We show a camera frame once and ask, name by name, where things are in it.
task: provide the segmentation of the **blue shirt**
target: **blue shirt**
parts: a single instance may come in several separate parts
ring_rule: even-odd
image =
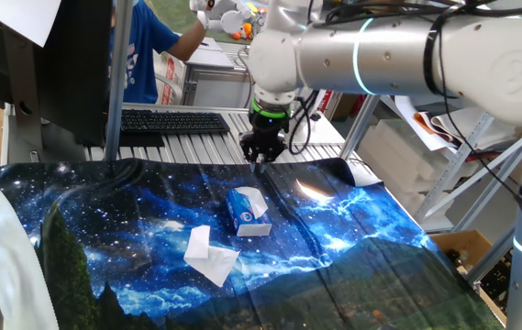
[[[124,102],[154,104],[159,94],[154,77],[152,50],[162,53],[171,48],[179,39],[154,15],[144,0],[134,6],[126,78],[124,82]],[[114,29],[110,47],[114,45]]]

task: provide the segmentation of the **crumpled tissue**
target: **crumpled tissue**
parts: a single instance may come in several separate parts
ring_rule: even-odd
[[[209,232],[209,225],[200,225],[191,230],[183,259],[221,288],[240,252],[224,247],[210,247]]]

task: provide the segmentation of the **white tissue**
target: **white tissue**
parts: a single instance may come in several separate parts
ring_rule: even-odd
[[[240,252],[229,248],[210,247],[209,231],[209,225],[200,225],[191,230],[183,259],[221,288]]]
[[[260,190],[250,187],[239,187],[235,189],[237,192],[249,197],[250,206],[255,218],[260,218],[269,209],[269,206],[262,198]]]

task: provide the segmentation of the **blue starry tablecloth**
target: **blue starry tablecloth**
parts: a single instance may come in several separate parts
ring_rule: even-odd
[[[348,166],[17,164],[0,189],[61,329],[500,328],[384,186],[352,186]],[[265,197],[269,236],[234,235],[224,199],[241,186]],[[221,288],[183,260],[201,225],[240,251]]]

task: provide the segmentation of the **person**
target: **person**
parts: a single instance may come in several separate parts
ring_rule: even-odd
[[[155,50],[159,54],[167,51],[181,61],[188,61],[204,40],[206,30],[204,25],[196,20],[187,32],[181,36],[176,35],[160,22],[144,0],[134,0],[133,5],[124,102],[154,104],[159,94],[152,51]],[[115,10],[113,8],[112,11],[110,48],[114,45]]]

